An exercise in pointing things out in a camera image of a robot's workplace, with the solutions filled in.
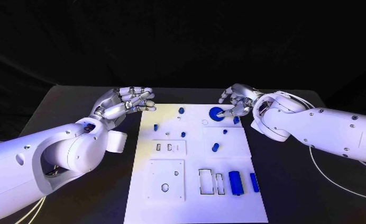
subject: table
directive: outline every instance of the table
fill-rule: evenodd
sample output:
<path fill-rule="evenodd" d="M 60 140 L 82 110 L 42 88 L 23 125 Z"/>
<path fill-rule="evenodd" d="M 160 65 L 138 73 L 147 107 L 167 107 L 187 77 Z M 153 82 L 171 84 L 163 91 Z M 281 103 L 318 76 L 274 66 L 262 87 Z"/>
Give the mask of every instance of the table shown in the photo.
<path fill-rule="evenodd" d="M 55 86 L 37 107 L 21 136 L 73 123 L 88 116 L 93 102 L 111 87 Z M 154 88 L 157 103 L 214 104 L 223 89 Z M 288 90 L 314 106 L 324 106 L 312 91 Z M 129 114 L 115 130 L 128 134 L 122 154 L 108 153 L 95 170 L 46 197 L 33 221 L 37 223 L 122 223 L 134 165 L 140 113 Z M 308 148 L 289 137 L 266 138 L 242 117 L 256 179 L 269 223 L 364 223 L 366 199 L 337 188 L 318 173 Z M 327 176 L 366 194 L 366 167 L 356 161 L 314 149 Z M 14 223 L 31 206 L 0 220 Z"/>

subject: blue disc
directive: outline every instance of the blue disc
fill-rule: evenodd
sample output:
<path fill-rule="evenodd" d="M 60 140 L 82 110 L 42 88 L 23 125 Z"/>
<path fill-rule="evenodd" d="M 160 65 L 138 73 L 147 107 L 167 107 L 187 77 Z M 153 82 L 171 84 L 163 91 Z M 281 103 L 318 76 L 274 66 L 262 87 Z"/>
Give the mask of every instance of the blue disc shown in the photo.
<path fill-rule="evenodd" d="M 210 112 L 207 113 L 212 120 L 216 121 L 216 122 L 223 120 L 223 117 L 217 117 L 217 113 L 222 112 L 222 111 L 223 111 L 223 109 L 220 109 L 219 107 L 213 107 L 210 109 Z"/>

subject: oval hole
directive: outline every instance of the oval hole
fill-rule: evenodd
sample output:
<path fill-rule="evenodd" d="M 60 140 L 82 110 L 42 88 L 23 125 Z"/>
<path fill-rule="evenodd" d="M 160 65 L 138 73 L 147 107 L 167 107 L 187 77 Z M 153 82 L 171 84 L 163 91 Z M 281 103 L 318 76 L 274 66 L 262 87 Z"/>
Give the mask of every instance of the oval hole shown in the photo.
<path fill-rule="evenodd" d="M 163 191 L 163 192 L 167 192 L 167 190 L 168 190 L 168 185 L 164 183 L 164 184 L 161 185 L 161 191 Z"/>
<path fill-rule="evenodd" d="M 24 165 L 24 155 L 23 154 L 17 154 L 16 155 L 16 160 L 20 166 Z"/>

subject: robotic arm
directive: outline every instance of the robotic arm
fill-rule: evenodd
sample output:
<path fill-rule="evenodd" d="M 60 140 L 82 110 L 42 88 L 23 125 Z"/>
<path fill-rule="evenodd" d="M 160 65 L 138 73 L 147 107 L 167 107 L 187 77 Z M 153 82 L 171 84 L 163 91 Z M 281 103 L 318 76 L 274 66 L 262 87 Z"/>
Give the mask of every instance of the robotic arm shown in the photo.
<path fill-rule="evenodd" d="M 0 144 L 0 219 L 92 171 L 105 151 L 122 152 L 127 134 L 112 129 L 127 114 L 155 110 L 151 92 L 112 89 L 89 117 Z"/>
<path fill-rule="evenodd" d="M 314 106 L 285 92 L 263 94 L 233 84 L 219 99 L 230 95 L 235 107 L 217 117 L 243 116 L 253 111 L 252 128 L 284 142 L 289 135 L 305 145 L 366 162 L 366 116 Z"/>

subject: rectangular hole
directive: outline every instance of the rectangular hole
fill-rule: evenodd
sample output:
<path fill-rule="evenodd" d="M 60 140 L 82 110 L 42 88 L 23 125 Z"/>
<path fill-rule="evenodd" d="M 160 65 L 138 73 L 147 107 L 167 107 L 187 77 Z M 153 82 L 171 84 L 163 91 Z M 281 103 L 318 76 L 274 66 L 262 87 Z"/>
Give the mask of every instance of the rectangular hole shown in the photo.
<path fill-rule="evenodd" d="M 199 169 L 200 176 L 200 194 L 213 195 L 212 170 Z"/>
<path fill-rule="evenodd" d="M 222 174 L 216 174 L 216 186 L 217 186 L 217 194 L 225 195 L 223 175 Z"/>

